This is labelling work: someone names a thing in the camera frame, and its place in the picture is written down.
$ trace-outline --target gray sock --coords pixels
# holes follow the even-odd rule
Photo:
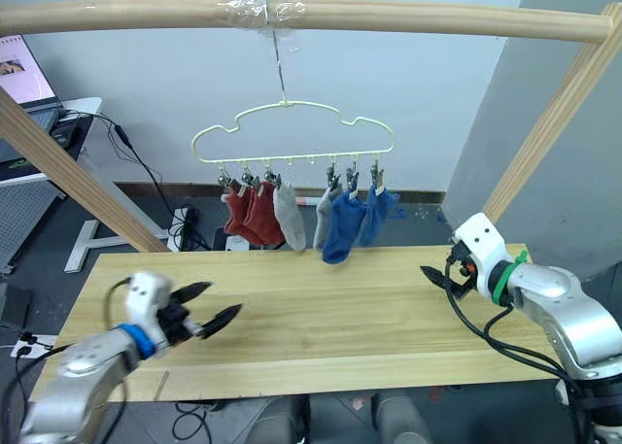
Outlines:
[[[302,214],[295,204],[295,190],[291,182],[285,182],[274,190],[274,215],[281,225],[285,241],[293,250],[301,252],[307,246]]]
[[[322,195],[320,203],[315,210],[318,215],[318,224],[315,227],[313,248],[315,248],[318,252],[322,250],[324,242],[327,239],[328,223],[330,222],[330,205],[332,204],[332,201],[334,201],[334,198],[339,196],[341,193],[343,193],[341,184],[339,184],[334,190],[330,190],[330,187],[328,187],[324,192],[324,195]]]

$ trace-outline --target laptop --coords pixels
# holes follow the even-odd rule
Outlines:
[[[0,86],[48,133],[58,120],[60,102],[19,35],[0,38]],[[22,158],[0,138],[0,162]]]

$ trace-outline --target baseboard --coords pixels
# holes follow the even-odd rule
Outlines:
[[[125,194],[129,196],[156,196],[153,184],[146,182],[117,182]],[[162,192],[166,196],[218,197],[223,194],[223,187],[218,185],[199,184],[162,184]],[[299,196],[322,196],[323,188],[297,188]],[[440,204],[445,198],[444,191],[396,190],[402,203]],[[366,191],[361,190],[361,198],[366,198]]]

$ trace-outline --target laptop screen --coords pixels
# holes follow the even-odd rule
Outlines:
[[[55,95],[21,36],[0,38],[0,86],[24,108],[55,103]]]

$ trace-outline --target floor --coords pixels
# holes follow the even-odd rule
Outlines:
[[[135,201],[156,222],[168,224],[168,216],[157,199],[136,198]],[[200,209],[199,230],[212,241],[216,228],[225,224],[227,211],[217,198],[173,199],[173,204],[189,202]],[[314,208],[303,208],[309,241],[315,225]],[[131,252],[129,247],[91,251],[82,272],[65,274],[63,267],[82,222],[90,214],[71,199],[57,202],[34,232],[17,262],[17,269],[8,278],[11,284],[34,291],[27,329],[35,333],[58,333],[99,254]],[[102,228],[99,236],[110,234]],[[400,205],[390,216],[377,244],[435,245],[446,244],[450,228],[436,205]],[[599,299],[619,321],[622,314],[622,271],[617,266],[593,278],[585,290]],[[11,344],[15,335],[0,335],[0,345]],[[4,389],[14,373],[15,362],[9,349],[0,350],[0,388]],[[39,374],[35,370],[26,378],[30,390]],[[476,386],[415,388],[408,391],[428,423],[434,443],[550,443],[570,442],[570,421],[565,409],[553,395],[553,381],[529,383],[485,384]],[[322,393],[311,397],[311,438],[314,444],[378,443],[371,425],[369,398],[373,391],[354,393]],[[244,442],[255,416],[267,398],[239,399],[229,402],[218,412],[207,412],[207,422],[214,444]],[[17,397],[11,406],[21,413]],[[113,404],[107,423],[116,412]],[[17,419],[12,426],[17,429]],[[130,403],[111,442],[132,444],[165,444],[178,442],[171,433],[179,416],[173,403]],[[178,423],[178,435],[191,433],[198,423],[185,417]],[[186,441],[207,443],[200,431]]]

